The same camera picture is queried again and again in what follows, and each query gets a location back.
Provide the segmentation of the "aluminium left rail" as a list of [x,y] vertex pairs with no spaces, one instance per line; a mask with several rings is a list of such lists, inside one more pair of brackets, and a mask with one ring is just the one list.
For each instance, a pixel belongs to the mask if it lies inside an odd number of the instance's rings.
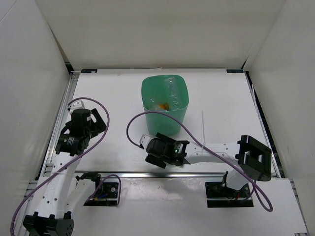
[[54,155],[55,146],[58,141],[58,137],[60,135],[60,130],[62,128],[62,124],[65,123],[67,119],[66,114],[66,105],[69,101],[72,100],[75,92],[75,88],[77,85],[77,81],[80,75],[80,70],[74,70],[70,73],[70,78],[67,82],[67,85],[65,87],[62,100],[58,109],[57,117],[53,126],[52,133],[49,136],[49,143],[45,152],[45,155],[43,157],[43,161],[40,167],[40,170],[38,171],[37,176],[34,180],[38,180],[40,177],[44,176],[46,167],[50,164],[52,157]]

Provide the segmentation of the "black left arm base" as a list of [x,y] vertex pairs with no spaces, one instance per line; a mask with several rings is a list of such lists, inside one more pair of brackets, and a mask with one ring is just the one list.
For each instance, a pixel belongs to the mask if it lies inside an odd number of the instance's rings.
[[77,181],[88,179],[94,182],[94,193],[87,198],[84,206],[117,207],[120,203],[122,181],[116,174],[102,177],[98,172],[84,172],[75,177]]

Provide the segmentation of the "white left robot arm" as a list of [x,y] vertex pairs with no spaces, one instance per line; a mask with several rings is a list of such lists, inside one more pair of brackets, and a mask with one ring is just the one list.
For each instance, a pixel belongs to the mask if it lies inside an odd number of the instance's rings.
[[42,183],[45,192],[31,215],[26,215],[23,226],[32,236],[70,236],[74,229],[72,219],[76,202],[67,202],[68,196],[83,199],[83,193],[69,194],[74,172],[89,141],[104,134],[106,123],[96,108],[77,108],[70,111],[71,120],[60,132],[55,148],[56,156],[50,177]]

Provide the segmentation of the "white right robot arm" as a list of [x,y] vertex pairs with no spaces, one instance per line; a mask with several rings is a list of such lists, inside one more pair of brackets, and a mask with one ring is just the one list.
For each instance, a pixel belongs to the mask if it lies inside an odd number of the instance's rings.
[[271,180],[271,149],[252,136],[243,135],[235,143],[211,144],[210,151],[195,142],[176,141],[162,134],[143,135],[140,146],[147,152],[145,161],[166,168],[198,163],[230,163],[232,171],[225,174],[221,191],[233,196],[250,180]]

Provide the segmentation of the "orange plastic bottle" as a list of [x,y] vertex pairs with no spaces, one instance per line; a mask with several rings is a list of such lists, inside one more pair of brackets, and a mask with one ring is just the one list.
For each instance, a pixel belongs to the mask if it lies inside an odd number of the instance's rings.
[[158,104],[158,107],[161,108],[162,110],[169,111],[170,107],[167,103],[164,104]]

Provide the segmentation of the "aluminium rail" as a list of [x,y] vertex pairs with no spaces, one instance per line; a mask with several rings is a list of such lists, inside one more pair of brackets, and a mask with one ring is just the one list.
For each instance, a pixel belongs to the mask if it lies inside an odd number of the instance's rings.
[[67,85],[65,87],[62,100],[58,109],[57,117],[53,126],[52,133],[49,136],[49,143],[45,152],[45,155],[43,157],[43,161],[40,167],[40,170],[38,171],[37,176],[34,180],[38,180],[40,177],[44,176],[46,167],[50,164],[52,157],[54,155],[55,146],[58,141],[58,137],[60,135],[60,130],[62,128],[62,124],[65,123],[67,119],[66,114],[66,105],[69,101],[72,100],[75,92],[75,88],[77,85],[77,81],[80,75],[80,70],[74,70],[70,73],[70,78],[67,82]]
[[225,175],[224,172],[218,173],[181,173],[181,172],[166,172],[166,173],[159,173],[159,172],[106,172],[106,171],[75,171],[76,174],[83,174],[83,173],[99,173],[101,175],[109,175],[109,174],[116,174],[119,177],[125,178],[145,178],[145,177],[152,177],[152,178],[177,178],[177,177],[222,177]]

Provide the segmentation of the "green plastic bin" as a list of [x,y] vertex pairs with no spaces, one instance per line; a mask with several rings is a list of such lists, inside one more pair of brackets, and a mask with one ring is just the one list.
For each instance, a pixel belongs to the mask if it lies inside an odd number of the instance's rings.
[[[182,98],[182,106],[179,110],[163,111],[162,113],[170,115],[180,122],[183,122],[189,105],[189,93],[185,80],[179,75],[156,75],[143,80],[141,85],[141,97],[144,111],[149,112],[148,108],[151,98],[162,104],[168,103],[163,80],[169,77],[174,77],[178,83]],[[159,132],[161,134],[171,136],[179,133],[181,129],[181,126],[176,121],[167,116],[146,114],[145,117],[148,131],[152,135]]]

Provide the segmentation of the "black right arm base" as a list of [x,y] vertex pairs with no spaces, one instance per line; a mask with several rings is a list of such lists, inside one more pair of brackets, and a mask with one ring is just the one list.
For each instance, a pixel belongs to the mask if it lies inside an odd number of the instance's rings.
[[226,187],[225,174],[221,179],[205,181],[207,208],[240,208],[254,207],[252,201],[253,190],[250,191],[246,183],[240,190]]

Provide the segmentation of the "aluminium front rail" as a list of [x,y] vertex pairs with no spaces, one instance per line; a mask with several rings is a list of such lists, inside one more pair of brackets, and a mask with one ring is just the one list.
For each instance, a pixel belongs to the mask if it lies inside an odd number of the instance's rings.
[[222,177],[225,175],[224,172],[218,173],[181,173],[181,172],[166,172],[166,173],[159,173],[159,172],[106,172],[106,171],[75,171],[76,174],[83,174],[83,173],[99,173],[101,175],[109,175],[109,174],[116,174],[119,177],[125,178],[145,178],[145,177],[152,177],[152,178],[177,178],[177,177]]

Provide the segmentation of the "clear bottle red label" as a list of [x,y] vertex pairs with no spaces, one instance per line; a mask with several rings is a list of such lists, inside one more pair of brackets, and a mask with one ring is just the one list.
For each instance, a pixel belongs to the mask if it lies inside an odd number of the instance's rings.
[[149,111],[158,111],[158,112],[166,111],[166,110],[162,110],[161,108],[159,108],[158,104],[161,104],[161,103],[159,103],[155,99],[151,98],[148,110]]

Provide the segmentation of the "clear unlabelled plastic bottle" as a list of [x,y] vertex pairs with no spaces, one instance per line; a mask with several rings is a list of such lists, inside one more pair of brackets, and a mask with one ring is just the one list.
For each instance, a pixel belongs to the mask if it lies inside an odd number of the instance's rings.
[[163,85],[170,110],[181,109],[182,98],[176,79],[174,77],[166,78],[163,80]]

